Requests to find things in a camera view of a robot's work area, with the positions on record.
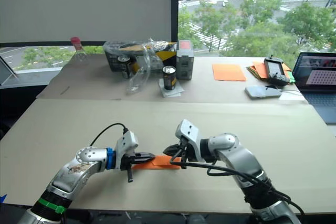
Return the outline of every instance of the can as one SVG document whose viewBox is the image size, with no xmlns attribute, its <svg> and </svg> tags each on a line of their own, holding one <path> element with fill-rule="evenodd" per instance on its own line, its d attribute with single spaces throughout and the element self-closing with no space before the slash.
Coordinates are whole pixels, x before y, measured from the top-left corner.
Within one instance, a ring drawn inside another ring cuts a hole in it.
<svg viewBox="0 0 336 224">
<path fill-rule="evenodd" d="M 163 72 L 163 84 L 167 90 L 175 89 L 176 84 L 176 68 L 173 66 L 165 66 L 162 69 Z"/>
<path fill-rule="evenodd" d="M 118 63 L 120 64 L 121 74 L 125 79 L 130 78 L 131 57 L 122 55 L 118 57 Z"/>
</svg>

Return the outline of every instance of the green tape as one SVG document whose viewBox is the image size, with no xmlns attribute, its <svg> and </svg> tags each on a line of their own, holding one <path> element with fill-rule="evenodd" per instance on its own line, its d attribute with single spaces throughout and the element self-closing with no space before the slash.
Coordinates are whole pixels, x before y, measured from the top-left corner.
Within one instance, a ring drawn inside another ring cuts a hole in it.
<svg viewBox="0 0 336 224">
<path fill-rule="evenodd" d="M 67 209 L 63 206 L 57 206 L 53 203 L 50 203 L 48 201 L 46 201 L 45 199 L 39 198 L 38 200 L 39 203 L 41 203 L 42 205 L 49 207 L 50 209 L 54 210 L 57 214 L 63 214 Z"/>
</svg>

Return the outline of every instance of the white tabletop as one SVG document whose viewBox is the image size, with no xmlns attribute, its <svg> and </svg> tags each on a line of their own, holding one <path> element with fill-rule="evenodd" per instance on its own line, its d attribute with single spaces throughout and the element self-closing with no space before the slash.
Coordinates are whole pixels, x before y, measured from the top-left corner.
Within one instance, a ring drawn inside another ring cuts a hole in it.
<svg viewBox="0 0 336 224">
<path fill-rule="evenodd" d="M 144 90 L 133 95 L 126 94 L 128 79 L 120 72 L 112 72 L 105 55 L 94 55 L 89 65 L 66 65 L 38 98 L 51 99 L 106 99 L 160 102 L 210 102 L 246 103 L 251 102 L 244 89 L 252 85 L 268 85 L 255 78 L 247 69 L 254 61 L 263 62 L 264 58 L 244 57 L 195 57 L 192 80 L 181 80 L 185 90 L 180 97 L 163 98 L 158 80 L 161 74 L 154 74 Z M 212 64 L 237 64 L 246 81 L 216 81 Z M 298 90 L 295 85 L 287 85 L 284 90 Z M 306 103 L 304 97 L 283 93 L 280 98 L 254 100 L 253 103 Z"/>
<path fill-rule="evenodd" d="M 188 119 L 204 137 L 235 133 L 252 151 L 274 186 L 305 212 L 335 212 L 336 141 L 314 108 L 305 104 L 219 104 L 37 99 L 0 142 L 0 195 L 32 205 L 55 173 L 108 124 L 124 123 L 139 139 L 137 151 L 161 154 L 178 142 Z M 97 147 L 114 147 L 120 129 L 106 131 Z M 73 208 L 250 212 L 230 177 L 206 170 L 139 170 L 93 175 Z"/>
</svg>

